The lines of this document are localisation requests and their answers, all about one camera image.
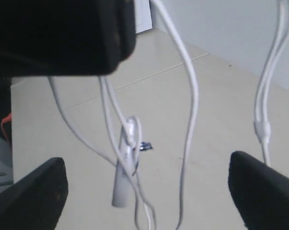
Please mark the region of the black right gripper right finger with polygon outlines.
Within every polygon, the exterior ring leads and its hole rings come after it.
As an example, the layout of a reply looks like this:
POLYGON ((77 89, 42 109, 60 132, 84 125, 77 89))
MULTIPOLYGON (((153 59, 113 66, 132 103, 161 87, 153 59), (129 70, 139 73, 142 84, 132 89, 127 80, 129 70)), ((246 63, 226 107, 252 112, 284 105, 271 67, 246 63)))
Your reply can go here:
POLYGON ((228 187, 249 230, 289 230, 289 178, 243 151, 231 154, 228 187))

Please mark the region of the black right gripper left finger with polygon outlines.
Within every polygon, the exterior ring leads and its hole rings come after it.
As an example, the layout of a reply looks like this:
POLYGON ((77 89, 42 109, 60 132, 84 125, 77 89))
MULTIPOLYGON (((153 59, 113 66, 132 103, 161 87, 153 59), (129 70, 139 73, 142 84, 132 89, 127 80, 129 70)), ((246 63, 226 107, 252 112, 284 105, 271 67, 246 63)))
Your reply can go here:
POLYGON ((68 193, 63 158, 47 160, 0 193, 0 230, 54 230, 68 193))

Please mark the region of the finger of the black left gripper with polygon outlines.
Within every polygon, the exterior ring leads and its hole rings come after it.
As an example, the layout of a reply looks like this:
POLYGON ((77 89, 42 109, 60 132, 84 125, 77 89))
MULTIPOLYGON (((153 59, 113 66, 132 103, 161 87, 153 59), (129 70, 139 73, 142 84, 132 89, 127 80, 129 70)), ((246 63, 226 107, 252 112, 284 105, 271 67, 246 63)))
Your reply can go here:
POLYGON ((132 0, 0 0, 0 77, 108 75, 135 45, 132 0))

